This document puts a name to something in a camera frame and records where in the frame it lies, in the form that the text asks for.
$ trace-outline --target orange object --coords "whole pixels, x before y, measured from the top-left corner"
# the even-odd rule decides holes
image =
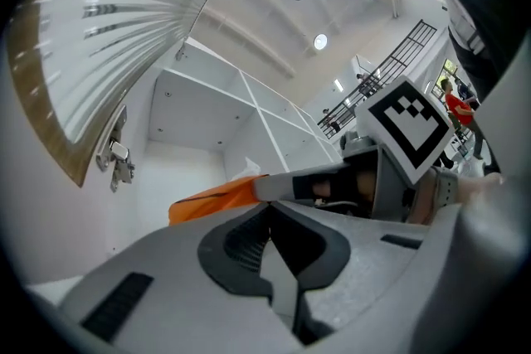
[[[169,225],[260,202],[253,191],[257,178],[261,177],[243,177],[175,202],[169,207]]]

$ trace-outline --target ceiling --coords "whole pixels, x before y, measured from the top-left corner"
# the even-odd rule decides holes
[[[391,0],[208,0],[191,36],[301,105],[391,18]]]

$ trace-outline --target red shirt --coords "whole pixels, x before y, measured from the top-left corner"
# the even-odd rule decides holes
[[[471,111],[472,109],[469,105],[467,105],[461,99],[457,99],[454,95],[446,95],[445,100],[446,104],[448,105],[448,109],[457,117],[457,119],[459,119],[461,124],[467,125],[472,122],[472,115],[461,115],[455,110],[455,107],[460,106],[462,109]]]

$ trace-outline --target staircase railing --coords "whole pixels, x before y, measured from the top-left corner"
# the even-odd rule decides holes
[[[326,137],[332,138],[343,129],[356,118],[355,109],[358,105],[401,75],[436,31],[436,28],[420,20],[398,47],[391,52],[391,55],[383,60],[373,72],[366,74],[363,82],[318,122],[318,126]]]

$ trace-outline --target ceiling light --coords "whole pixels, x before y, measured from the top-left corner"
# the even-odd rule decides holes
[[[341,83],[339,83],[339,80],[334,80],[334,84],[339,89],[340,92],[342,92],[344,90],[344,88],[341,85]]]
[[[325,34],[319,34],[314,40],[315,49],[322,51],[328,44],[329,39]]]

